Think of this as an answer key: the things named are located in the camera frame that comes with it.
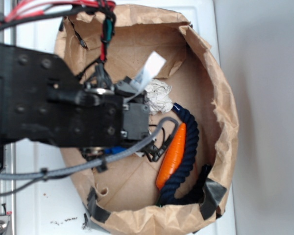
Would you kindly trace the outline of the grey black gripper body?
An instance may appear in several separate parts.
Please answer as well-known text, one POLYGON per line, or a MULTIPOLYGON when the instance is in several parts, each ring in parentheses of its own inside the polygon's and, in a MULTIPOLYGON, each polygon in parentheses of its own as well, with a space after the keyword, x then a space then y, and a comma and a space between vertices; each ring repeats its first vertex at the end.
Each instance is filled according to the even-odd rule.
POLYGON ((121 137, 124 141, 140 141, 149 135, 150 108, 146 91, 137 94, 131 81, 127 76, 115 84, 115 94, 123 98, 121 137))

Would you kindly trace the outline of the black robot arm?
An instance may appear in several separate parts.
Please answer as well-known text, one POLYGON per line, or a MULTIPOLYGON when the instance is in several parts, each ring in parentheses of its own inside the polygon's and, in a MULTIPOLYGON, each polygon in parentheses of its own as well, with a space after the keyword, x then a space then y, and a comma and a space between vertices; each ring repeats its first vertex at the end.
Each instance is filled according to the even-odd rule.
POLYGON ((141 95, 86 87, 54 54, 0 44, 0 146, 23 139, 60 148, 131 147, 149 135, 141 95))

